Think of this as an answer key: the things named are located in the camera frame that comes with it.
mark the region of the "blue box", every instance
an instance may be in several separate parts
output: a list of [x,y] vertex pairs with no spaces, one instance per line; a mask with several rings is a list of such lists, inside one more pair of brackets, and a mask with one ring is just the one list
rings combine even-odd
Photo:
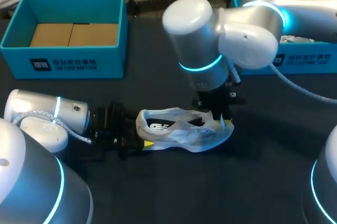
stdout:
[[[38,23],[118,24],[118,36],[115,46],[29,47]],[[0,49],[16,79],[111,79],[123,77],[126,39],[124,0],[21,0]]]
[[[240,6],[241,0],[231,0],[230,8]],[[283,74],[337,73],[337,44],[280,43],[274,65]],[[242,75],[274,74],[270,67],[242,70]]]

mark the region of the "dark tabletop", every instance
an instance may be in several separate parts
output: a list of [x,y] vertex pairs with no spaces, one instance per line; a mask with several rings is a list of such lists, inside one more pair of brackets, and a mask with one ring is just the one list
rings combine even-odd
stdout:
[[[0,37],[8,21],[0,21]],[[130,23],[125,78],[16,81],[0,56],[0,113],[11,90],[129,109],[192,109],[195,93],[179,69],[161,20]],[[302,87],[337,98],[337,75],[294,75]],[[94,223],[302,223],[301,192],[330,131],[337,106],[291,89],[276,76],[245,76],[234,89],[247,106],[233,108],[235,131],[203,153],[180,149],[88,163]]]

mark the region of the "cardboard box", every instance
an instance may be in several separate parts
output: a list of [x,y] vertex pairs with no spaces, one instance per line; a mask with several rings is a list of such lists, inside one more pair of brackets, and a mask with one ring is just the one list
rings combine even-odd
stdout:
[[75,24],[69,46],[115,46],[117,24]]
[[37,24],[30,47],[68,46],[73,24]]
[[123,77],[126,39],[124,0],[21,0],[0,49],[16,79],[111,79]]
[[[241,0],[231,0],[230,8],[239,7]],[[337,44],[281,43],[274,60],[283,74],[337,73]],[[242,70],[242,75],[275,74],[270,67],[260,70]]]

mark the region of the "sneaker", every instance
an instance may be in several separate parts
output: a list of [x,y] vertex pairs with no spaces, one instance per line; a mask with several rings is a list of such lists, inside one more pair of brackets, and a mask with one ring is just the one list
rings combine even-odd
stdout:
[[136,119],[138,135],[154,144],[146,150],[171,147],[202,152],[214,148],[231,136],[231,121],[213,120],[211,112],[187,111],[180,108],[141,110]]

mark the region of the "cable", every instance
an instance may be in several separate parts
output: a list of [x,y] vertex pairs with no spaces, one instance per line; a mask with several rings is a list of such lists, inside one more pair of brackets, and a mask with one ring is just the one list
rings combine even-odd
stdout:
[[69,127],[67,127],[61,120],[57,119],[55,116],[53,116],[51,113],[49,112],[45,112],[45,111],[28,111],[28,112],[24,112],[21,113],[17,118],[15,118],[15,120],[13,120],[13,124],[17,125],[23,118],[29,116],[29,115],[41,115],[44,116],[48,119],[51,119],[52,121],[55,121],[56,124],[58,124],[59,126],[63,127],[65,129],[65,131],[67,131],[68,134],[70,134],[72,137],[84,141],[88,144],[92,144],[92,140],[86,138],[86,137],[82,137],[80,135],[78,135],[77,133],[73,132]]
[[237,73],[237,70],[232,62],[232,60],[230,60],[229,58],[227,58],[227,62],[228,62],[228,66],[230,67],[230,70],[232,72],[232,75],[233,75],[233,78],[234,78],[234,81],[236,83],[240,83],[241,82],[241,79],[239,77],[239,74]]
[[326,98],[324,96],[320,96],[317,95],[315,93],[312,93],[310,91],[307,91],[306,89],[299,87],[297,84],[293,83],[292,81],[290,81],[288,78],[286,78],[280,71],[278,71],[278,69],[271,63],[269,64],[269,66],[271,67],[271,69],[276,73],[276,75],[278,75],[279,78],[281,78],[284,82],[286,82],[287,84],[289,84],[291,87],[293,87],[294,89],[314,98],[317,99],[319,101],[325,102],[325,103],[330,103],[330,104],[337,104],[337,99],[330,99],[330,98]]

